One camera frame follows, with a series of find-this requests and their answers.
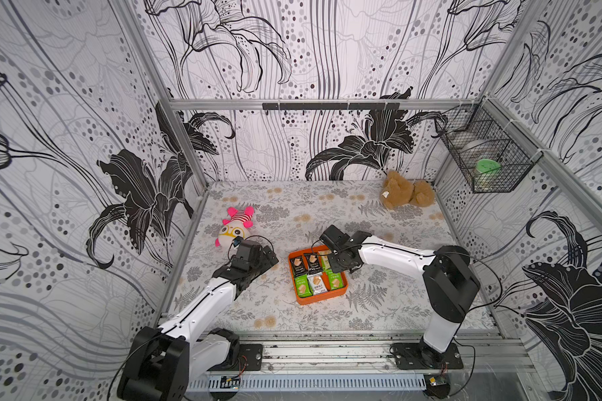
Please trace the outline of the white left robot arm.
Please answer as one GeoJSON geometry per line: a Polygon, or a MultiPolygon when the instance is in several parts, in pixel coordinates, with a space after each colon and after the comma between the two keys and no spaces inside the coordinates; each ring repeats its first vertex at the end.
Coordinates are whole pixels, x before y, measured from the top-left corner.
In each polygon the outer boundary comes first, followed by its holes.
{"type": "Polygon", "coordinates": [[[238,336],[210,329],[249,285],[279,263],[272,242],[252,236],[235,240],[236,249],[202,292],[157,327],[144,327],[115,374],[121,400],[181,400],[187,387],[209,369],[238,365],[238,336]]]}

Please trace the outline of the white cookie packet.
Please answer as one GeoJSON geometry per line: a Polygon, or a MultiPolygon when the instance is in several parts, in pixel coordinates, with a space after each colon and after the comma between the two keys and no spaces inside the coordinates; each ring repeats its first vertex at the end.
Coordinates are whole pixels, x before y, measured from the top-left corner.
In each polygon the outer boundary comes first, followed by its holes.
{"type": "Polygon", "coordinates": [[[322,273],[307,275],[307,280],[314,296],[328,292],[323,277],[324,275],[322,273]]]}

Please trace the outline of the orange storage box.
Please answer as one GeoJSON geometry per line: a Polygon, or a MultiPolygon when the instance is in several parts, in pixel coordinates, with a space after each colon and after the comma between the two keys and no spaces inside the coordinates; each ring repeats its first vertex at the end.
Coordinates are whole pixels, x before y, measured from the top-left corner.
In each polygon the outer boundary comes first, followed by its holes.
{"type": "Polygon", "coordinates": [[[345,295],[348,281],[329,261],[329,248],[313,246],[289,254],[289,271],[298,304],[308,305],[345,295]]]}

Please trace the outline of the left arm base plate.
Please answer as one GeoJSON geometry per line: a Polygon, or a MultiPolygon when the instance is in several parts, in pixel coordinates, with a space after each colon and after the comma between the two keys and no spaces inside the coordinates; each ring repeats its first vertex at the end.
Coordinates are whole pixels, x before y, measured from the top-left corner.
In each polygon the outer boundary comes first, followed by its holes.
{"type": "Polygon", "coordinates": [[[240,344],[231,351],[229,361],[211,367],[209,372],[257,372],[262,369],[264,346],[262,344],[240,344]]]}

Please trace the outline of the yellow cookie packet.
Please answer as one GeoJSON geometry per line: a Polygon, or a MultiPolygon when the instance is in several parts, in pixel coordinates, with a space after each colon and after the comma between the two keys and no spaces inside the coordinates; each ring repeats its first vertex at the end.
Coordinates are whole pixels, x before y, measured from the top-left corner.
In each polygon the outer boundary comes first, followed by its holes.
{"type": "Polygon", "coordinates": [[[329,263],[329,257],[327,257],[327,256],[321,256],[319,258],[319,260],[320,260],[320,264],[321,264],[322,269],[325,272],[329,272],[331,270],[331,265],[329,263]]]}

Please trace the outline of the green cookie packet top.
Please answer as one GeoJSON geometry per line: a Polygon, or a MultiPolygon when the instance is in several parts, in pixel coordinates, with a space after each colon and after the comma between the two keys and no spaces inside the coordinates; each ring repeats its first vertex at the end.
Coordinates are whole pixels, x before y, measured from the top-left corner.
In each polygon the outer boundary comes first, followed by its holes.
{"type": "Polygon", "coordinates": [[[344,280],[341,273],[335,273],[331,270],[324,272],[328,278],[328,289],[330,291],[339,290],[344,287],[344,280]]]}

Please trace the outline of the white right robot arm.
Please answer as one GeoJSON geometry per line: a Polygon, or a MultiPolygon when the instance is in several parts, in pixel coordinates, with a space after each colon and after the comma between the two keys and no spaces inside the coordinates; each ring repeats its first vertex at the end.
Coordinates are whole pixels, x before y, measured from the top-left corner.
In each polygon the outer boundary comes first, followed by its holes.
{"type": "Polygon", "coordinates": [[[432,316],[421,337],[421,347],[437,355],[448,350],[480,289],[466,249],[443,246],[420,250],[385,241],[369,232],[357,231],[349,236],[334,225],[321,234],[319,241],[329,249],[329,264],[334,272],[354,272],[371,265],[422,279],[432,316]]]}

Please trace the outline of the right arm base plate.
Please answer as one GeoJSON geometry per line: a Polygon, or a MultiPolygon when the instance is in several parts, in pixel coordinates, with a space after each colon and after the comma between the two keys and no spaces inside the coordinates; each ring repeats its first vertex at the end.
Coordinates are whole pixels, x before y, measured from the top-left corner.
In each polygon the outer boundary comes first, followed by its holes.
{"type": "Polygon", "coordinates": [[[400,370],[448,370],[463,369],[463,361],[456,344],[449,344],[444,353],[439,353],[430,346],[419,343],[391,344],[390,354],[400,370]]]}

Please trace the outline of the black cookie packet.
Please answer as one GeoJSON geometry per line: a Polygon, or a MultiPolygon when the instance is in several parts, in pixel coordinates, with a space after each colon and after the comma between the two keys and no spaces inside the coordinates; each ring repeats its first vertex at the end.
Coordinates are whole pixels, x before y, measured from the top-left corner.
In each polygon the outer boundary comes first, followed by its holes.
{"type": "Polygon", "coordinates": [[[292,258],[291,260],[292,269],[295,277],[302,277],[308,274],[308,269],[304,263],[304,257],[299,256],[292,258]]]}
{"type": "Polygon", "coordinates": [[[307,262],[308,275],[321,274],[323,268],[321,266],[319,255],[316,253],[306,253],[305,259],[307,262]]]}

